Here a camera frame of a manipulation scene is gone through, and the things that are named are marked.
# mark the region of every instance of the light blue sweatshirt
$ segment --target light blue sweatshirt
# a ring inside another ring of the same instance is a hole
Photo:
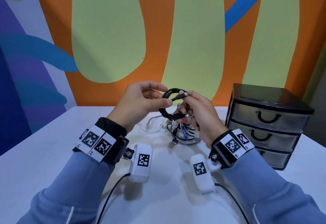
[[[54,182],[34,196],[18,224],[94,224],[113,170],[112,165],[75,152]],[[312,197],[279,176],[255,149],[222,174],[237,189],[251,223],[326,223]]]

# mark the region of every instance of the drawer handle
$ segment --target drawer handle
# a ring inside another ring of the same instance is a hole
[[[255,139],[256,141],[267,141],[269,138],[271,138],[272,134],[268,134],[265,138],[257,138],[254,134],[254,130],[251,130],[251,136],[253,139]]]
[[[280,116],[281,116],[280,114],[276,114],[276,116],[275,116],[275,118],[273,120],[266,121],[266,120],[264,120],[264,119],[261,118],[261,111],[258,112],[258,119],[259,119],[259,121],[261,121],[263,123],[273,123],[273,122],[276,122]]]

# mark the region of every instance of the transparent drawer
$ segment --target transparent drawer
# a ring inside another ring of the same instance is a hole
[[[286,153],[276,153],[259,148],[255,148],[264,160],[274,169],[284,169],[287,165],[287,162],[290,159],[290,154]]]
[[[278,131],[302,133],[309,115],[276,112],[257,107],[234,104],[232,119]]]
[[[265,131],[235,123],[231,120],[228,126],[229,129],[241,129],[255,146],[284,152],[292,152],[299,138],[298,135],[286,135]]]

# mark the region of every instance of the mural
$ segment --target mural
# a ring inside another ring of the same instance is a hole
[[[0,48],[35,132],[149,79],[215,106],[241,82],[302,98],[324,20],[326,0],[0,0]]]

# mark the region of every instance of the white table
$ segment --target white table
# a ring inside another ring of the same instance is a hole
[[[49,186],[72,154],[74,142],[80,134],[101,116],[107,116],[113,107],[73,107],[51,123],[0,156],[0,223],[14,224],[30,206],[32,197]],[[216,107],[225,119],[227,108]],[[140,125],[145,127],[148,115]],[[156,130],[162,118],[152,121]],[[145,133],[139,125],[127,136],[129,147],[137,143],[150,144],[153,160],[149,181],[136,184],[124,179],[118,185],[107,205],[102,223],[245,223],[235,203],[219,187],[216,193],[202,196],[195,185],[190,156],[209,149],[198,145],[176,146],[165,129]],[[286,180],[299,184],[310,194],[319,208],[326,212],[326,148],[305,135],[300,141],[284,171],[277,171]],[[121,160],[112,173],[103,193],[100,209],[116,181],[128,173],[129,163]],[[232,187],[220,174],[215,179]]]

